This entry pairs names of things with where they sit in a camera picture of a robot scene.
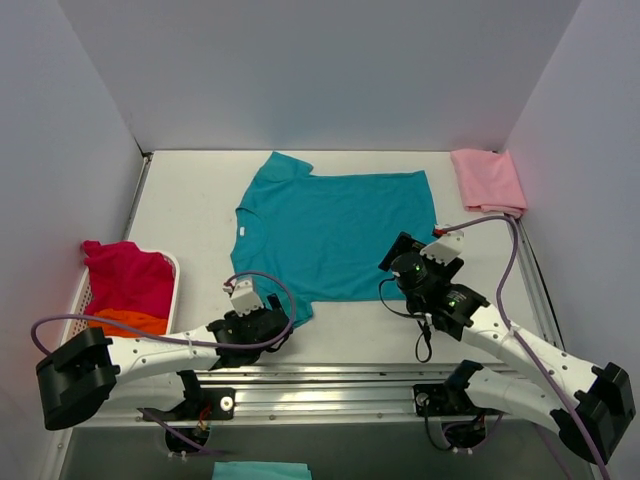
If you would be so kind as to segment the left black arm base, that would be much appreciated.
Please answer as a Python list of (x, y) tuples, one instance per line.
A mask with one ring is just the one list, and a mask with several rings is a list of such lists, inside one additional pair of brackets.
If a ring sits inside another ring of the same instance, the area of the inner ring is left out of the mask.
[(227, 421), (234, 418), (235, 393), (233, 388), (205, 388), (194, 371), (180, 371), (179, 388), (182, 397), (172, 408), (143, 407), (141, 417), (144, 421), (154, 418), (163, 422), (179, 421)]

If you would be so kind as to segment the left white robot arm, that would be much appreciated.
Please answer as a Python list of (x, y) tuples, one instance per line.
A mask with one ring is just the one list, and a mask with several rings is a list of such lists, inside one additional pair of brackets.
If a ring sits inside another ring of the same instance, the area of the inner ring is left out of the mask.
[(286, 313), (278, 297), (268, 305), (240, 316), (194, 330), (137, 338), (109, 337), (89, 327), (62, 346), (49, 351), (41, 345), (38, 328), (63, 315), (41, 319), (31, 329), (32, 340), (45, 357), (35, 367), (44, 426), (49, 431), (77, 426), (93, 417), (112, 391), (133, 381), (183, 371), (238, 368), (286, 340), (293, 331), (296, 307)]

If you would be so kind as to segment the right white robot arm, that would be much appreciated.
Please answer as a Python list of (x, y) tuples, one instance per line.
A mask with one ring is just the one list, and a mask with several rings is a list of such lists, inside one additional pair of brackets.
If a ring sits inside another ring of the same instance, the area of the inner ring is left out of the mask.
[(463, 235), (437, 233), (424, 244), (398, 235), (379, 268), (392, 274), (410, 316), (480, 349), (521, 374), (509, 379), (464, 360), (444, 382), (444, 400), (455, 412), (494, 410), (525, 419), (558, 435), (574, 454), (606, 464), (636, 414), (628, 373), (577, 358), (514, 322), (471, 288), (453, 283), (464, 262)]

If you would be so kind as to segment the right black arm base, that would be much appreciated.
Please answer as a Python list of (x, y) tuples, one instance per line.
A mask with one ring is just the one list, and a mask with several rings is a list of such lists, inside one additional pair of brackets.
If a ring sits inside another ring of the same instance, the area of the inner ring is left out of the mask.
[(484, 367), (464, 360), (442, 383), (415, 384), (412, 387), (416, 415), (422, 418), (497, 415), (498, 410), (480, 407), (466, 393), (470, 379)]

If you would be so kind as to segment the teal t-shirt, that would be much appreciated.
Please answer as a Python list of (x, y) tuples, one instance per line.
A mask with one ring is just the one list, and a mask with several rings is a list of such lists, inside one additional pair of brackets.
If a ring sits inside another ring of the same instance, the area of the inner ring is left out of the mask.
[(257, 288), (296, 310), (317, 302), (374, 301), (385, 274), (378, 265), (397, 236), (431, 241), (436, 212), (422, 171), (338, 176), (278, 152), (259, 168), (236, 209), (230, 258), (237, 272), (258, 271)]

